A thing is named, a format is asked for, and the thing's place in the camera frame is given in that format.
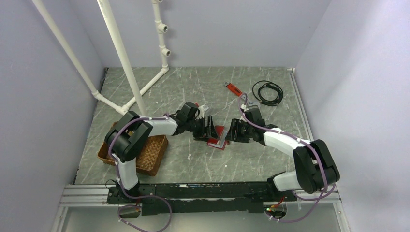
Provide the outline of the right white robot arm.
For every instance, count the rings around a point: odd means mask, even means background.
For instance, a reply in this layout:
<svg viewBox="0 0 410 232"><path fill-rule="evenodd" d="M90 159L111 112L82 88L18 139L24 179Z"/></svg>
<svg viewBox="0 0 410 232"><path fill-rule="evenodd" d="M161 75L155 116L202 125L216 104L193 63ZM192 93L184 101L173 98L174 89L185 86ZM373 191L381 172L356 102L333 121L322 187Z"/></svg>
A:
<svg viewBox="0 0 410 232"><path fill-rule="evenodd" d="M267 125L258 108L241 109L240 113L240 119L232 119L226 140L239 143L253 140L281 151L294 161L294 171L268 178L269 199L277 201L290 190L312 194L339 181L340 173L323 140L304 140L273 124Z"/></svg>

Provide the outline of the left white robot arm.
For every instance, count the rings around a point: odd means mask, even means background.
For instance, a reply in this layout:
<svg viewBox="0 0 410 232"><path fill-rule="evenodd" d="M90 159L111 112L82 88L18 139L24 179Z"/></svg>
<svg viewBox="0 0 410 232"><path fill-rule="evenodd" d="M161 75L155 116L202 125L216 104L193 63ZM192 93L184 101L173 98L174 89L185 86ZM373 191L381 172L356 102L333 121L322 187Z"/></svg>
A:
<svg viewBox="0 0 410 232"><path fill-rule="evenodd" d="M140 195L140 181L136 172L136 160L149 137L158 135L175 136L186 131L196 141L219 139L212 117L200 118L199 107L186 102L174 114L161 117L140 116L128 111L105 136L108 154L116 167L116 186L120 197L127 203L136 201Z"/></svg>

